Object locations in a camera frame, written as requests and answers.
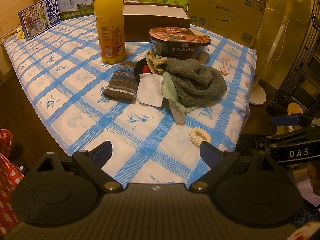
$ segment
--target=human hand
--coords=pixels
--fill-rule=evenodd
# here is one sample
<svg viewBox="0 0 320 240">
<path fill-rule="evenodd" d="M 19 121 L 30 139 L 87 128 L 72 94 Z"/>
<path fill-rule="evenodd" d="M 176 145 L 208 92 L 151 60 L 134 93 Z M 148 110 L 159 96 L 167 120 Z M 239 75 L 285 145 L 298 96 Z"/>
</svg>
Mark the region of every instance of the human hand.
<svg viewBox="0 0 320 240">
<path fill-rule="evenodd" d="M 313 187 L 313 193 L 320 196 L 320 170 L 310 162 L 307 167 L 307 174 L 310 178 L 311 186 Z"/>
</svg>

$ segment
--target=striped knit fabric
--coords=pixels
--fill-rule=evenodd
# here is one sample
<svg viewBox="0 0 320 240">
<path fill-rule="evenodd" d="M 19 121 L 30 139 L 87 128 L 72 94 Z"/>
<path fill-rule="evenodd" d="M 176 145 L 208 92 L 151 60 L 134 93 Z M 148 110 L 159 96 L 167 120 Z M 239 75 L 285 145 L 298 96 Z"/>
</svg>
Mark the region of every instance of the striped knit fabric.
<svg viewBox="0 0 320 240">
<path fill-rule="evenodd" d="M 135 100 L 138 90 L 138 84 L 134 78 L 135 65 L 136 62 L 132 61 L 122 62 L 103 91 L 104 96 Z"/>
</svg>

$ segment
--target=orange juice bottle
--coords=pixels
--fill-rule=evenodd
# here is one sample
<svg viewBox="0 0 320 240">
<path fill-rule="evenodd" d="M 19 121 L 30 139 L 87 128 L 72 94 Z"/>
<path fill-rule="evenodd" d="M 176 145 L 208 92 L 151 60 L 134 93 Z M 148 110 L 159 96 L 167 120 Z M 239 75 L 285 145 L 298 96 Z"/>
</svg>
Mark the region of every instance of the orange juice bottle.
<svg viewBox="0 0 320 240">
<path fill-rule="evenodd" d="M 94 14 L 102 61 L 120 63 L 125 57 L 123 0 L 95 0 Z"/>
</svg>

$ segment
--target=red plaid cloth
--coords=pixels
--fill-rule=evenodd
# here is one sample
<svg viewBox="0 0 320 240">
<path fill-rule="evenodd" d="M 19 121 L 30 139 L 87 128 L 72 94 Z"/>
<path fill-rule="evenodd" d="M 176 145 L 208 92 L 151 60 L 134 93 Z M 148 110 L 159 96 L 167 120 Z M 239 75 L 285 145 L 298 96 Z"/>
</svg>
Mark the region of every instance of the red plaid cloth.
<svg viewBox="0 0 320 240">
<path fill-rule="evenodd" d="M 13 134 L 9 130 L 0 129 L 0 153 L 8 157 L 11 151 Z"/>
<path fill-rule="evenodd" d="M 0 129 L 0 235 L 4 235 L 18 223 L 10 205 L 10 196 L 23 175 L 6 158 L 10 153 L 12 140 L 10 131 Z"/>
</svg>

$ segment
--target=cream hair tie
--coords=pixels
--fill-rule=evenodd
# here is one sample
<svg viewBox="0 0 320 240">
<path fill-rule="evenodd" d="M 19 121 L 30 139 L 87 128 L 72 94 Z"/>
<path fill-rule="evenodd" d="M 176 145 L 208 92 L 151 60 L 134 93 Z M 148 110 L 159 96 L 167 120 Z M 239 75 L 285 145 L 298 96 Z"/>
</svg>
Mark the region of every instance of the cream hair tie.
<svg viewBox="0 0 320 240">
<path fill-rule="evenodd" d="M 207 141 L 208 143 L 211 143 L 211 137 L 210 135 L 203 129 L 199 127 L 192 128 L 190 131 L 190 140 L 192 143 L 200 148 L 200 144 L 203 141 Z"/>
</svg>

